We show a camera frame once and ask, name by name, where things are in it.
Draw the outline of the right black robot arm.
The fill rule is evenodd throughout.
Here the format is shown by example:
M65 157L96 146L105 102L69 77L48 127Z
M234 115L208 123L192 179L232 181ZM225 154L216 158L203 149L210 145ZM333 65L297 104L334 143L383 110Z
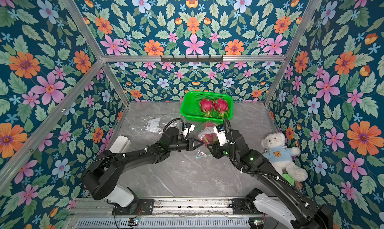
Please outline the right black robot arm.
M227 119L213 130L218 142L207 146L213 157L227 156L242 174L255 177L278 198L271 199L261 190L253 189L245 197L249 212L266 214L289 229L333 228L333 211L326 205L318 205L294 188L265 156L248 147L243 136L232 129Z

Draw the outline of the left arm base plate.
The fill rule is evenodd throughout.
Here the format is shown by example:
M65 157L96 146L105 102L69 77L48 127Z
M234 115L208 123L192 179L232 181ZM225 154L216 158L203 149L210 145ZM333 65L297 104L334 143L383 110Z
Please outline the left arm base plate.
M155 200L153 199L134 199L127 207L119 205L113 209L113 216L148 216L154 209Z

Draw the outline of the pink dragon fruit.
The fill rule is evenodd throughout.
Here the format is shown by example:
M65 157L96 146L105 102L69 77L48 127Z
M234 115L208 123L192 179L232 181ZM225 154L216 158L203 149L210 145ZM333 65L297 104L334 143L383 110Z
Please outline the pink dragon fruit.
M198 134L199 140L204 143L204 145L212 144L218 142L218 138L214 132L214 128L217 125L212 122L206 122L202 124L202 129Z
M212 117L214 110L214 102L210 99L202 99L199 103L201 112L204 113L204 117Z
M226 100L219 98L214 101L214 109L219 113L218 118L224 119L228 115L229 104Z

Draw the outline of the clear zip-top bag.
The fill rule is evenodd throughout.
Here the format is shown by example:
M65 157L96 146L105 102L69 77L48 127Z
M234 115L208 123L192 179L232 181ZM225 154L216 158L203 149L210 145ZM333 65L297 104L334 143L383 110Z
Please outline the clear zip-top bag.
M162 134L168 122L169 119L160 115L140 116L130 122L128 130L132 135L139 135L141 133Z
M226 155L215 133L216 126L216 123L204 122L195 128L194 136L203 142L203 145L198 148L198 157L212 156L220 159Z

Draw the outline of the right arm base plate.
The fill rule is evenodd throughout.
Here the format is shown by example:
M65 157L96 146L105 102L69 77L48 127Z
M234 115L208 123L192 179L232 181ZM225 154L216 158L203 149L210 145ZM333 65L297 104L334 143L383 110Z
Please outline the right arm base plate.
M251 201L244 198L232 199L228 208L233 210L234 215L254 215L258 213L256 207L253 206Z

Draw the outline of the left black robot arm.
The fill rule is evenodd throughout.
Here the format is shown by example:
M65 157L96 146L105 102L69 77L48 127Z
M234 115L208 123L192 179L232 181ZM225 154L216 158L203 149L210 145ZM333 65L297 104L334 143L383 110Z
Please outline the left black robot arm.
M82 175L82 183L94 200L107 200L122 208L136 207L138 197L118 184L120 176L131 169L157 164L167 159L172 151L194 151L203 145L199 139L189 138L194 126L181 118L170 121L160 139L142 150L131 152L103 151Z

